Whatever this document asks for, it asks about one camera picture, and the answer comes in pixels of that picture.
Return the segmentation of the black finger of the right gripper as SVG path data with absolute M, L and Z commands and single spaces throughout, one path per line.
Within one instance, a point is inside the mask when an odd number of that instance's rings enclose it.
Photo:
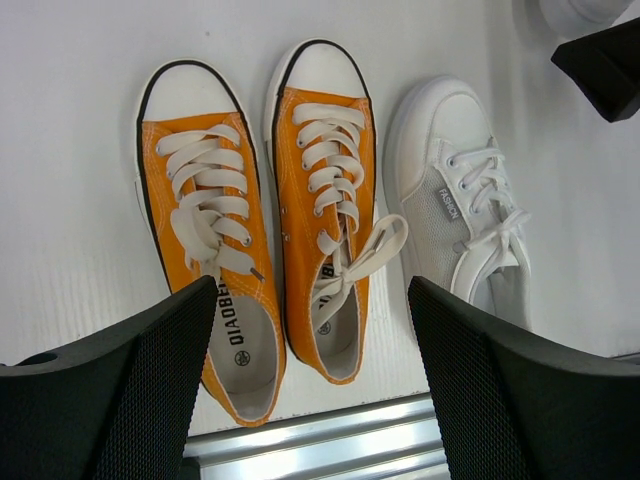
M 551 62 L 608 122 L 639 110 L 639 19 L 559 45 Z

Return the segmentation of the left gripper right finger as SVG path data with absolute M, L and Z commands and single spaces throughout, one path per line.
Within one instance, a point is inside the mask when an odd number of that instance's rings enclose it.
M 408 300 L 454 479 L 635 479 L 639 367 L 555 343 L 416 277 Z

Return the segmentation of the white sneaker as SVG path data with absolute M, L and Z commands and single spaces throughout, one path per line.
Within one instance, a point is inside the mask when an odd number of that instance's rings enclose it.
M 383 168 L 388 209 L 409 226 L 405 279 L 424 277 L 529 329 L 530 215 L 514 198 L 505 156 L 473 89 L 453 76 L 412 89 L 392 120 Z
M 547 24 L 559 36 L 575 39 L 611 27 L 634 0 L 540 0 Z

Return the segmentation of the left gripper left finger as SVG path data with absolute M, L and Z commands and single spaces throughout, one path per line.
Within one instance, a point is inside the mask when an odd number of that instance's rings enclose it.
M 178 478 L 216 303 L 205 276 L 92 335 L 2 366 L 2 478 Z

